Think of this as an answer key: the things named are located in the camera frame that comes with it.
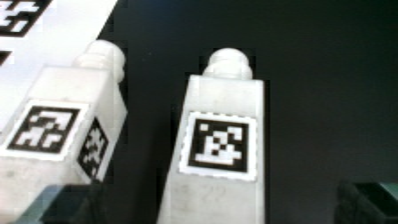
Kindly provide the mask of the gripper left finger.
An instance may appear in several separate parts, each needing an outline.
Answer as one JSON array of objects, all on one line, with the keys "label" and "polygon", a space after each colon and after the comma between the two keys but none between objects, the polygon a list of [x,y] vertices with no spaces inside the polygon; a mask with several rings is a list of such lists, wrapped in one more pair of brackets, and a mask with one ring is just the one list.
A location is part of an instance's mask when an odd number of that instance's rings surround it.
[{"label": "gripper left finger", "polygon": [[108,224],[102,185],[49,185],[14,224]]}]

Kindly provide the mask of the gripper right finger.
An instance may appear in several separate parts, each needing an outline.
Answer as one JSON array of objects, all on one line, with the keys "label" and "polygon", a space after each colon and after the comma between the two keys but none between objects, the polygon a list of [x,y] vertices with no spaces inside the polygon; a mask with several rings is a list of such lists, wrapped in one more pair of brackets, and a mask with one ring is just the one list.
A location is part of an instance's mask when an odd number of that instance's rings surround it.
[{"label": "gripper right finger", "polygon": [[335,224],[398,224],[398,183],[339,183]]}]

